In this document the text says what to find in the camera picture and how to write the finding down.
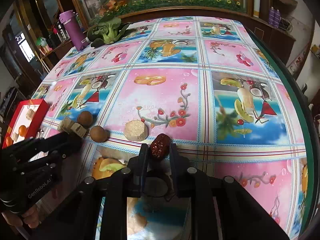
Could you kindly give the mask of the person left hand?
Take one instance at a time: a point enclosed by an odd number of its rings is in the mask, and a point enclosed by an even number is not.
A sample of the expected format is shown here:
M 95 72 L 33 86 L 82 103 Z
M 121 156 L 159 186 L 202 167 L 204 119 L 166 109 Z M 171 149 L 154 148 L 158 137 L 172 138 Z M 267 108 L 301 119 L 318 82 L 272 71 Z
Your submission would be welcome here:
M 28 211 L 22 214 L 21 218 L 10 211 L 2 212 L 2 216 L 11 226 L 22 226 L 25 223 L 29 228 L 34 229 L 40 223 L 39 212 L 36 205 L 33 205 Z

